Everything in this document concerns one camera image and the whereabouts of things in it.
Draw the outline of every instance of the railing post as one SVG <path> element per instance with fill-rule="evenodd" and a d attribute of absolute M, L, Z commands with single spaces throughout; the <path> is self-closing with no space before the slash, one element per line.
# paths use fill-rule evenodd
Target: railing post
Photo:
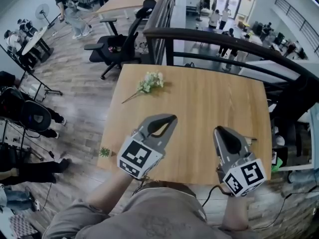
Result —
<path fill-rule="evenodd" d="M 166 64 L 168 66 L 174 65 L 174 39 L 166 38 L 165 40 L 165 50 L 166 50 Z"/>
<path fill-rule="evenodd" d="M 299 29 L 299 31 L 301 31 L 302 27 L 304 26 L 306 20 L 304 20 L 303 24 L 301 25 L 301 28 Z"/>
<path fill-rule="evenodd" d="M 152 65 L 155 65 L 155 54 L 154 54 L 154 47 L 153 47 L 153 39 L 146 38 L 146 42 L 148 43 L 150 62 L 151 62 Z"/>
<path fill-rule="evenodd" d="M 289 8 L 288 8 L 286 15 L 288 15 L 290 8 L 291 8 L 291 5 L 289 5 Z"/>

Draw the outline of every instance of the wooden desk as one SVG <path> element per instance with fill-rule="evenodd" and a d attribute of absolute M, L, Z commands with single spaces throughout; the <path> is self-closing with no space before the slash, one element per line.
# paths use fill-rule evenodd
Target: wooden desk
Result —
<path fill-rule="evenodd" d="M 27 45 L 24 47 L 22 51 L 22 55 L 25 55 L 28 53 L 37 43 L 39 46 L 44 50 L 46 53 L 46 56 L 43 56 L 41 61 L 45 62 L 49 56 L 51 56 L 53 52 L 53 48 L 49 48 L 49 46 L 44 42 L 42 39 L 43 35 L 47 31 L 48 27 L 45 26 L 40 32 L 35 33 L 35 35 L 30 39 L 30 41 L 27 43 Z"/>
<path fill-rule="evenodd" d="M 121 104 L 136 91 L 147 71 L 162 72 L 166 86 Z M 150 178 L 219 184 L 213 130 L 222 125 L 257 138 L 252 150 L 263 161 L 270 179 L 271 129 L 262 82 L 193 68 L 126 64 L 114 91 L 101 146 L 117 153 L 125 137 L 147 116 L 161 113 L 175 114 L 178 123 L 165 158 L 149 173 Z M 99 157 L 98 166 L 115 171 L 116 161 L 116 156 Z"/>

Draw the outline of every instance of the hand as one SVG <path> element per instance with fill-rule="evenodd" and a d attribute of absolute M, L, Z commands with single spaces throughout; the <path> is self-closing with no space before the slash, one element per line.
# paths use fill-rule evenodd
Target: hand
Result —
<path fill-rule="evenodd" d="M 11 176 L 14 176 L 14 177 L 19 176 L 19 169 L 17 168 L 12 168 L 10 172 L 11 172 Z"/>

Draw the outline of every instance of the wood plank flooring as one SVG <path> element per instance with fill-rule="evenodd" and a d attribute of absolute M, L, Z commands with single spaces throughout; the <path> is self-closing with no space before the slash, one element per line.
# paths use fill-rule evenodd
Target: wood plank flooring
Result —
<path fill-rule="evenodd" d="M 122 14 L 112 16 L 118 19 L 116 23 L 118 32 L 127 33 L 133 17 L 126 20 Z M 89 62 L 90 52 L 84 51 L 83 46 L 87 43 L 96 43 L 104 35 L 105 29 L 97 17 L 86 14 L 84 18 L 90 21 L 94 31 L 85 38 L 72 40 L 71 27 L 61 26 L 56 36 L 46 36 L 48 45 L 54 47 L 54 53 L 45 63 L 35 68 L 35 76 L 49 87 L 63 92 L 63 96 L 47 95 L 44 105 L 59 112 L 68 122 L 66 126 L 52 123 L 52 128 L 60 133 L 59 139 L 40 137 L 33 141 L 47 150 L 52 150 L 56 161 L 63 157 L 73 160 L 70 168 L 64 174 L 57 176 L 58 183 L 52 185 L 45 209 L 37 213 L 25 211 L 30 222 L 41 232 L 46 229 L 57 212 L 70 205 L 74 199 L 84 198 L 111 176 L 107 171 L 97 168 L 96 162 L 105 119 L 120 71 L 113 69 L 107 74 L 105 81 L 100 80 L 106 65 Z M 36 81 L 28 76 L 24 79 L 22 88 L 27 89 L 32 83 Z M 8 135 L 10 134 L 12 136 L 17 133 L 9 128 Z M 43 149 L 30 141 L 26 140 L 25 144 L 29 144 L 36 152 L 43 155 L 46 161 L 52 160 Z M 274 174 L 272 180 L 249 196 L 251 227 L 269 225 L 276 218 L 286 195 L 297 191 L 305 192 L 314 184 L 314 181 L 302 185 L 287 184 L 284 173 Z M 50 184 L 23 183 L 14 188 L 24 190 L 26 186 L 44 204 Z M 137 186 L 137 182 L 131 184 L 112 211 L 113 214 L 121 212 Z M 190 185 L 190 188 L 203 203 L 211 186 Z M 257 230 L 262 238 L 299 238 L 309 226 L 313 208 L 319 199 L 318 196 L 309 199 L 305 196 L 306 194 L 298 194 L 287 199 L 276 222 L 266 229 Z M 227 198 L 216 190 L 206 204 L 205 210 L 212 226 L 221 224 L 226 200 Z"/>

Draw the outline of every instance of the chair seat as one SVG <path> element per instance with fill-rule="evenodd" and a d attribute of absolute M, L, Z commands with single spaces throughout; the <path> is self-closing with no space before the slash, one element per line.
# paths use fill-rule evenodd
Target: chair seat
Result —
<path fill-rule="evenodd" d="M 94 50 L 89 58 L 91 62 L 106 62 L 107 65 L 110 65 L 112 62 L 120 63 L 121 61 L 130 61 L 132 59 L 132 55 L 125 53 L 124 57 L 121 58 L 121 53 L 113 53 L 109 51 L 109 45 L 108 45 L 108 39 L 110 37 L 115 37 L 115 35 L 109 35 L 109 36 L 102 36 L 99 40 L 98 43 L 104 43 L 104 47 L 101 49 L 103 52 L 104 56 L 108 59 L 108 61 L 104 61 L 98 52 Z"/>

